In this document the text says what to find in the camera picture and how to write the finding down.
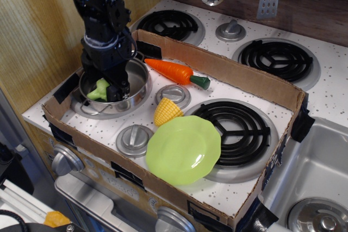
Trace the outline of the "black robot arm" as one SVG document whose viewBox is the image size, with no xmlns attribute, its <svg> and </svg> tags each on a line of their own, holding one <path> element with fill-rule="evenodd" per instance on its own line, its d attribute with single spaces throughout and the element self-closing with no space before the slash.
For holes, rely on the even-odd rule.
<svg viewBox="0 0 348 232">
<path fill-rule="evenodd" d="M 137 53 L 137 46 L 127 27 L 130 10 L 123 0 L 73 0 L 84 21 L 81 62 L 90 81 L 101 78 L 109 83 L 107 102 L 128 98 L 130 84 L 127 62 Z"/>
</svg>

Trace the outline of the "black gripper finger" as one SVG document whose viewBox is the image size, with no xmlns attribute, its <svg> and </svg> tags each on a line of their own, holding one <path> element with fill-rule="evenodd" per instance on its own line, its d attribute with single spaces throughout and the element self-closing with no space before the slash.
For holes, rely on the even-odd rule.
<svg viewBox="0 0 348 232">
<path fill-rule="evenodd" d="M 119 102 L 129 98 L 130 85 L 125 85 L 122 87 L 117 87 L 111 85 L 106 88 L 107 92 L 107 102 Z"/>
<path fill-rule="evenodd" d="M 82 86 L 89 86 L 104 78 L 104 75 L 93 66 L 84 66 Z"/>
</svg>

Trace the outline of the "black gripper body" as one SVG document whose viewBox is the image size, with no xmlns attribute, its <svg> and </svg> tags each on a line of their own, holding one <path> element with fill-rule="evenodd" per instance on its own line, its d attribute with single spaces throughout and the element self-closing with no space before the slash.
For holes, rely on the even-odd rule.
<svg viewBox="0 0 348 232">
<path fill-rule="evenodd" d="M 134 58 L 135 47 L 135 41 L 131 35 L 115 35 L 107 42 L 84 35 L 81 43 L 83 67 L 95 67 L 111 85 L 122 87 L 129 84 L 126 65 Z"/>
</svg>

